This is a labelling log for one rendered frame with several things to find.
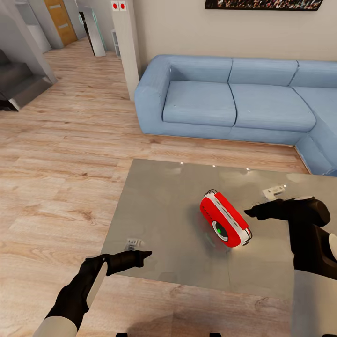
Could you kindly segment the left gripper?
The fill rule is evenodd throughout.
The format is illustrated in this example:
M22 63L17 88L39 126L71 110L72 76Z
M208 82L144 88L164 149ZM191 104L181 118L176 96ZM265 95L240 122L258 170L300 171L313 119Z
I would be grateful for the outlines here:
M121 259L121 269L119 272L133 268L133 267L143 267L144 259L152 254L152 251L124 251L118 253Z

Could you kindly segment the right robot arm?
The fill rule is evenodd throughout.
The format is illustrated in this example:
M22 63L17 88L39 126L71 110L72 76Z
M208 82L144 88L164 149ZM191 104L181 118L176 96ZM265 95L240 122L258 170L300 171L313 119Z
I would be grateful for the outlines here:
M291 337L337 337L337 236L321 229L331 221L313 196L283 201L281 186L262 190L264 203L244 210L258 220L288 220L294 254Z

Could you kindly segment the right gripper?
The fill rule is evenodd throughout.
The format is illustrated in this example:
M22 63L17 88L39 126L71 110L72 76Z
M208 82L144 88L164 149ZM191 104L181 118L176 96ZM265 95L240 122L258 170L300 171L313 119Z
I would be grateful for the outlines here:
M276 214L275 207L281 201L283 200L279 198L266 204L256 205L250 210L244 210L244 212L252 218L257 217L258 220L266 220L269 218L280 220L281 218Z

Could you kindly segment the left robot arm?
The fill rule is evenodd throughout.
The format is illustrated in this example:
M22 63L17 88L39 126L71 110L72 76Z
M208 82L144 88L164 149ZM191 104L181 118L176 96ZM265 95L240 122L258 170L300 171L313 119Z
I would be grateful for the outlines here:
M143 267L152 251L140 251L145 242L128 238L124 252L86 257L79 274L59 292L56 303L32 337L76 337L83 316L88 312L105 278L133 267Z

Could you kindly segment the radio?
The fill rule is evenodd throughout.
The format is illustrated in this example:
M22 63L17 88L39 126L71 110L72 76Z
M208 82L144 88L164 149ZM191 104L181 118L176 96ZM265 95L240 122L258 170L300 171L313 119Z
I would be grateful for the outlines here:
M249 225L220 192L207 192L200 210L226 246L236 248L249 243Z

